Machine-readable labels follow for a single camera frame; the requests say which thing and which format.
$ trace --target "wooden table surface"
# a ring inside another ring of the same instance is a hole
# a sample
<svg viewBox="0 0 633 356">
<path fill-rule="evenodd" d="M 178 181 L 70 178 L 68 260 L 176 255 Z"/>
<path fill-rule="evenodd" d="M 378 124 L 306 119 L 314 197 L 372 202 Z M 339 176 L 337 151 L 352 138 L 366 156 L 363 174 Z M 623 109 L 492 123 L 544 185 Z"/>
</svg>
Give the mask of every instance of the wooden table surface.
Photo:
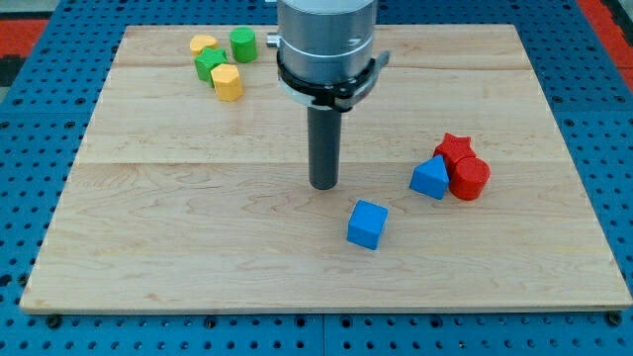
<svg viewBox="0 0 633 356">
<path fill-rule="evenodd" d="M 22 297 L 33 313 L 542 312 L 631 296 L 513 26 L 382 26 L 379 84 L 344 115 L 339 184 L 308 182 L 306 110 L 277 83 L 271 27 L 217 100 L 188 43 L 232 27 L 128 27 Z M 483 196 L 407 188 L 445 132 Z M 378 251 L 354 204 L 389 208 Z"/>
</svg>

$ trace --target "plastic block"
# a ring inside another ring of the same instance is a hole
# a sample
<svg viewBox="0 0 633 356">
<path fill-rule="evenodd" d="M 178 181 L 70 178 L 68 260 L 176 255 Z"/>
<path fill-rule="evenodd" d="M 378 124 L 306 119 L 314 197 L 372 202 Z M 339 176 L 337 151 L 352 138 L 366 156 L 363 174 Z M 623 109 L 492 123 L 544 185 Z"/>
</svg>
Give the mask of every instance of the plastic block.
<svg viewBox="0 0 633 356">
<path fill-rule="evenodd" d="M 461 200 L 475 200 L 482 194 L 490 177 L 488 163 L 477 157 L 466 157 L 457 162 L 448 188 Z"/>
<path fill-rule="evenodd" d="M 196 35 L 189 41 L 189 50 L 191 50 L 191 55 L 200 55 L 203 48 L 218 48 L 218 40 L 209 35 Z"/>
<path fill-rule="evenodd" d="M 464 157 L 475 157 L 475 151 L 471 148 L 470 137 L 458 137 L 450 133 L 444 134 L 444 140 L 433 152 L 433 156 L 441 154 L 444 157 L 444 163 L 446 164 L 446 171 L 448 177 L 453 178 L 453 172 L 455 171 L 455 165 L 460 159 Z"/>
<path fill-rule="evenodd" d="M 358 201 L 347 225 L 347 240 L 369 249 L 377 249 L 388 213 L 387 208 Z"/>
<path fill-rule="evenodd" d="M 241 79 L 235 65 L 220 64 L 211 71 L 211 76 L 220 100 L 231 102 L 242 96 Z"/>
<path fill-rule="evenodd" d="M 202 53 L 194 59 L 194 63 L 196 64 L 198 78 L 209 82 L 213 87 L 214 82 L 211 80 L 211 71 L 220 64 L 228 63 L 226 60 L 226 51 L 222 48 L 203 48 Z"/>
<path fill-rule="evenodd" d="M 413 169 L 409 188 L 435 199 L 443 199 L 448 188 L 448 173 L 441 155 L 423 162 Z"/>
<path fill-rule="evenodd" d="M 255 32 L 247 27 L 238 27 L 230 32 L 230 49 L 233 58 L 240 63 L 247 63 L 257 58 L 257 43 Z"/>
</svg>

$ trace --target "red surface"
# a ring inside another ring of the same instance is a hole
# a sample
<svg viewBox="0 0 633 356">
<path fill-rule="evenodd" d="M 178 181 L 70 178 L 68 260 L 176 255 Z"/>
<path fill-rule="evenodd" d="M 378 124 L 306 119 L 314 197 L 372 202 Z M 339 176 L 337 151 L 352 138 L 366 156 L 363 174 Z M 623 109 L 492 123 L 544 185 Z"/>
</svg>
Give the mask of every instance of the red surface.
<svg viewBox="0 0 633 356">
<path fill-rule="evenodd" d="M 624 39 L 622 29 L 613 22 L 611 11 L 600 0 L 578 0 L 602 45 L 620 70 L 629 90 L 633 91 L 633 47 Z"/>
<path fill-rule="evenodd" d="M 466 157 L 457 162 L 448 189 L 461 200 L 475 200 L 482 194 L 490 177 L 488 163 L 477 157 Z"/>
<path fill-rule="evenodd" d="M 435 147 L 433 157 L 438 154 L 444 158 L 449 179 L 453 176 L 457 162 L 464 157 L 476 156 L 475 151 L 471 148 L 470 137 L 458 137 L 450 133 L 445 133 L 442 143 Z"/>
<path fill-rule="evenodd" d="M 36 45 L 48 20 L 0 20 L 0 57 L 26 58 Z"/>
</svg>

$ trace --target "blue cube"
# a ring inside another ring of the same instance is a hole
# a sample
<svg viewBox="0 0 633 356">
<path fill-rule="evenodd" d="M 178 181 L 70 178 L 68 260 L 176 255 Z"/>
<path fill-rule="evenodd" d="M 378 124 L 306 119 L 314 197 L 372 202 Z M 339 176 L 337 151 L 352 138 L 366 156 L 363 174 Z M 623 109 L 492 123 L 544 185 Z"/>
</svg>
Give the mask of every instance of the blue cube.
<svg viewBox="0 0 633 356">
<path fill-rule="evenodd" d="M 377 249 L 388 213 L 387 208 L 358 201 L 347 225 L 347 240 L 369 249 Z"/>
<path fill-rule="evenodd" d="M 409 188 L 435 199 L 443 199 L 448 187 L 448 173 L 440 154 L 413 169 Z"/>
</svg>

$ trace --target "red cylinder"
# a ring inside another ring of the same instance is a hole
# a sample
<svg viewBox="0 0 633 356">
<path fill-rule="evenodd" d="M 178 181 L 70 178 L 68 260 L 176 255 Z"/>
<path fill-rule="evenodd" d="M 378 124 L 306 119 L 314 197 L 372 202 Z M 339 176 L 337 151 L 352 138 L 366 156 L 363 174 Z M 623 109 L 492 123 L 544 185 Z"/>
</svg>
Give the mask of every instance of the red cylinder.
<svg viewBox="0 0 633 356">
<path fill-rule="evenodd" d="M 490 177 L 491 168 L 488 163 L 477 157 L 465 157 L 455 165 L 448 188 L 461 200 L 475 200 L 482 194 Z"/>
</svg>

